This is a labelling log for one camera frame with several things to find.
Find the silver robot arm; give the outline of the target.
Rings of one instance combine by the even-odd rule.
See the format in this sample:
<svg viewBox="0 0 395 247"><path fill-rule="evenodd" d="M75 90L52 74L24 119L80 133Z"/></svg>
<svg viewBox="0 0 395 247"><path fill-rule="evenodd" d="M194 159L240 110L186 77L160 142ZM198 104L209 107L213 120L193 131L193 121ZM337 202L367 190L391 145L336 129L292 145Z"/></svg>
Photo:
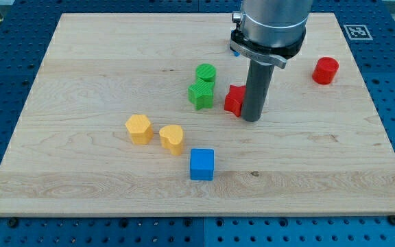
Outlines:
<svg viewBox="0 0 395 247"><path fill-rule="evenodd" d="M250 60L241 117L261 118L275 67L301 50L312 0L243 0L232 13L230 48Z"/></svg>

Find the black silver tool flange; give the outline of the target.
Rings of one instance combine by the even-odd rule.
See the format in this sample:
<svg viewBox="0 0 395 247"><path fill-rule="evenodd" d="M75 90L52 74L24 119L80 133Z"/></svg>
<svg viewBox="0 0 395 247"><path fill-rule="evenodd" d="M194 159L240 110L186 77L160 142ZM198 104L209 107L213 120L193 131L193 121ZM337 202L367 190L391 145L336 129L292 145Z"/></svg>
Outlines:
<svg viewBox="0 0 395 247"><path fill-rule="evenodd" d="M242 32L234 30L230 35L230 48L263 66L273 65L284 69L288 59L293 58L301 50L305 36L304 28L296 42L284 47L266 47L253 43Z"/></svg>

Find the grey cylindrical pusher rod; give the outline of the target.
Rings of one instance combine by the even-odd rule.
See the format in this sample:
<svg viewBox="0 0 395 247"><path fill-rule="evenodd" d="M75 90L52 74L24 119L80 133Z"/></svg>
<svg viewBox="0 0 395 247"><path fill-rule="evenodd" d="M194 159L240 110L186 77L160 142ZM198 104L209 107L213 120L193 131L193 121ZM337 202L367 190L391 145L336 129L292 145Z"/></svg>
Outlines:
<svg viewBox="0 0 395 247"><path fill-rule="evenodd" d="M255 60L250 61L241 109L241 117L244 120L255 122L260 119L273 70L273 65L261 65Z"/></svg>

